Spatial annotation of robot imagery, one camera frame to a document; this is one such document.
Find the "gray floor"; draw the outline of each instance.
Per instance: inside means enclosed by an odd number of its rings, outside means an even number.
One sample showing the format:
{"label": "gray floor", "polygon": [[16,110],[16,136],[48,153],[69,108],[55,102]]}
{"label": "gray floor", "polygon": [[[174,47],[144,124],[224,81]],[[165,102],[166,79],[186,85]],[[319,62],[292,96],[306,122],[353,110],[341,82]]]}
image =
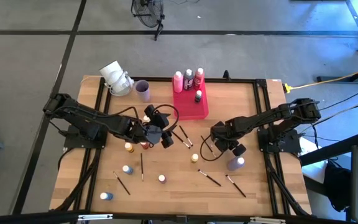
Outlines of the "gray floor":
{"label": "gray floor", "polygon": [[[0,29],[71,29],[79,5],[74,0],[0,0]],[[80,29],[145,30],[129,14],[129,7],[130,1],[88,1]],[[167,30],[357,30],[341,1],[201,0],[181,5],[165,1],[165,14]],[[9,213],[67,40],[67,36],[0,36],[0,140],[6,145],[0,150],[0,215]],[[145,35],[79,36],[60,91],[75,97],[83,75],[97,75],[113,60],[133,76],[168,77],[177,70],[202,66],[208,77],[221,77],[229,70],[236,78],[279,78],[297,86],[314,82],[318,75],[358,71],[357,49],[358,37],[163,35],[154,42]],[[319,85],[294,90],[287,101],[310,97],[324,107],[356,92],[358,85]],[[356,102],[358,98],[324,111],[323,116]],[[335,119],[346,122],[338,125]],[[319,136],[330,139],[357,134],[358,109],[317,129]],[[48,209],[62,143],[63,138],[50,128],[24,212]],[[315,215],[337,217],[314,206],[322,200],[311,201]]]}

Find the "pink bottle holder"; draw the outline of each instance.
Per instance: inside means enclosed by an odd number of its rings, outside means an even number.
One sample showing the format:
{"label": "pink bottle holder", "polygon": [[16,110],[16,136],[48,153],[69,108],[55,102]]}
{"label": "pink bottle holder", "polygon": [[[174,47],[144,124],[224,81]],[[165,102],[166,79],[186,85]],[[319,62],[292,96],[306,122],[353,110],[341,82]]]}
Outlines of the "pink bottle holder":
{"label": "pink bottle holder", "polygon": [[205,82],[201,84],[200,90],[203,92],[201,101],[199,103],[195,102],[197,90],[192,88],[188,91],[182,91],[181,93],[176,93],[173,91],[173,105],[179,111],[179,120],[196,120],[196,119],[205,119],[208,116],[208,101],[207,93],[205,88]]}

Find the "wooden table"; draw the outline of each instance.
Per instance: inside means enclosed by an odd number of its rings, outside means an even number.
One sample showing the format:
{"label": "wooden table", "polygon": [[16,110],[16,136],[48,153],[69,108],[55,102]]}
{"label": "wooden table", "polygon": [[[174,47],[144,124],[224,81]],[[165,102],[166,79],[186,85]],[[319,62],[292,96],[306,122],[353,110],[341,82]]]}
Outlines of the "wooden table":
{"label": "wooden table", "polygon": [[[271,107],[274,108],[285,103],[281,81],[267,80],[267,85]],[[89,78],[84,81],[78,95],[78,101],[93,107],[98,86],[98,78]],[[152,94],[150,104],[154,106],[163,103],[172,104],[172,86],[170,83],[150,82],[150,90]],[[124,149],[122,139],[117,139],[108,134],[106,147],[102,151],[99,163],[91,206],[92,212],[164,215],[272,215],[265,164],[263,154],[259,151],[256,130],[239,140],[247,148],[247,151],[243,154],[246,165],[239,170],[229,172],[226,168],[226,162],[234,157],[231,152],[226,152],[214,162],[206,162],[202,158],[195,164],[190,162],[192,154],[200,154],[200,145],[202,143],[200,135],[208,136],[212,125],[218,121],[225,121],[236,116],[251,116],[257,113],[251,84],[207,83],[206,91],[209,104],[207,118],[179,122],[194,144],[191,149],[187,149],[177,138],[173,137],[175,143],[168,149],[164,149],[161,144],[158,144],[152,149],[143,150],[138,144],[134,145],[135,152],[130,154]],[[107,91],[104,90],[101,111],[103,110],[106,93]],[[262,90],[260,90],[260,96],[261,104],[264,105]],[[132,91],[127,96],[113,96],[109,113],[135,106],[139,117],[143,118],[144,109],[148,104],[142,103],[135,91]],[[164,108],[162,112],[173,114],[170,108]],[[133,111],[128,111],[125,114],[134,116]],[[174,120],[175,117],[171,115],[170,124]],[[179,129],[176,133],[183,139],[185,138]],[[214,153],[218,155],[219,151],[216,148],[214,150]],[[74,149],[63,158],[50,208],[59,206],[76,185],[84,151],[84,149]],[[140,175],[141,152],[144,160],[144,182],[142,182]],[[203,155],[213,158],[206,146],[203,148]],[[280,155],[286,186],[302,208],[311,213],[299,160],[291,154],[281,153]],[[134,173],[132,175],[123,173],[123,165],[133,167]],[[216,179],[221,183],[222,187],[217,186],[200,174],[197,171],[198,169]],[[131,195],[124,191],[115,178],[113,171],[118,174]],[[161,184],[157,180],[160,174],[166,176],[166,184]],[[229,174],[232,177],[233,181],[247,195],[247,198],[242,197],[230,181],[225,178],[225,174]],[[85,207],[87,188],[88,186],[86,185],[80,208]],[[112,201],[101,200],[99,197],[101,192],[113,193],[114,199]],[[275,193],[279,212],[282,213],[282,201],[277,186],[275,186]]]}

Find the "lavender cup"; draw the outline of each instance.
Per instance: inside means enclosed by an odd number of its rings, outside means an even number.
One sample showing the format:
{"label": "lavender cup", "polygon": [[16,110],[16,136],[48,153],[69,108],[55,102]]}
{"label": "lavender cup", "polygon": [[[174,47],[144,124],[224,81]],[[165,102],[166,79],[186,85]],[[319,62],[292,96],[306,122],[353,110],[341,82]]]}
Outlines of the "lavender cup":
{"label": "lavender cup", "polygon": [[150,101],[150,88],[149,83],[146,80],[137,81],[135,84],[135,90],[141,101]]}

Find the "paint bottle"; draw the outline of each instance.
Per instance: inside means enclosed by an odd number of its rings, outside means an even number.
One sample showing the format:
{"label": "paint bottle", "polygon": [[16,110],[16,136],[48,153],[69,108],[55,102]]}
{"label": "paint bottle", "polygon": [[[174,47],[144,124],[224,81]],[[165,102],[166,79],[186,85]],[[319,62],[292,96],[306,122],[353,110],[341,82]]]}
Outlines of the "paint bottle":
{"label": "paint bottle", "polygon": [[149,143],[148,142],[141,142],[140,145],[143,147],[143,149],[148,149],[149,148]]}
{"label": "paint bottle", "polygon": [[109,192],[103,192],[100,194],[100,199],[101,200],[111,200],[112,199],[112,193]]}
{"label": "paint bottle", "polygon": [[143,117],[143,122],[150,122],[150,118],[145,115],[145,116]]}
{"label": "paint bottle", "polygon": [[159,181],[161,184],[165,184],[166,181],[167,181],[167,178],[165,178],[164,175],[159,175],[158,181]]}
{"label": "paint bottle", "polygon": [[173,75],[173,91],[175,93],[180,93],[183,90],[183,75],[181,72],[177,71]]}
{"label": "paint bottle", "polygon": [[191,90],[191,88],[193,87],[194,74],[190,69],[186,70],[184,79],[185,84],[183,87],[185,88],[185,90]]}
{"label": "paint bottle", "polygon": [[197,154],[193,154],[192,156],[191,156],[191,162],[192,163],[196,163],[198,161],[198,155]]}
{"label": "paint bottle", "polygon": [[127,165],[125,165],[125,166],[122,167],[122,171],[124,171],[126,174],[129,174],[129,175],[131,175],[131,174],[134,172],[134,170],[132,169],[132,167],[127,166]]}
{"label": "paint bottle", "polygon": [[229,162],[227,162],[227,169],[229,171],[235,171],[238,168],[243,167],[246,164],[246,161],[243,157],[235,157]]}
{"label": "paint bottle", "polygon": [[133,153],[135,151],[135,148],[132,146],[131,143],[127,142],[125,143],[125,149],[129,152],[129,153]]}
{"label": "paint bottle", "polygon": [[194,100],[196,103],[199,103],[201,101],[202,94],[203,94],[203,92],[201,92],[201,90],[197,90],[196,98]]}
{"label": "paint bottle", "polygon": [[205,72],[203,68],[198,68],[196,75],[194,77],[194,88],[196,90],[201,89],[201,86],[204,82]]}

